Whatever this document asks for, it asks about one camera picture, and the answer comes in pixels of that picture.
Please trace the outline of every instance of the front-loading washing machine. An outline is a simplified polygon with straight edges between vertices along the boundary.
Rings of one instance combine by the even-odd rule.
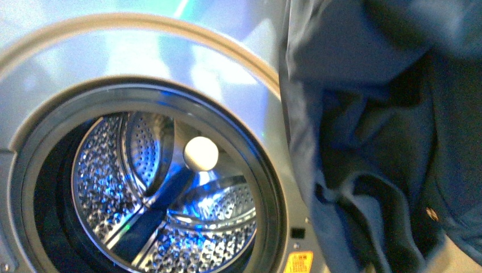
[[[322,272],[281,1],[0,3],[1,272]]]

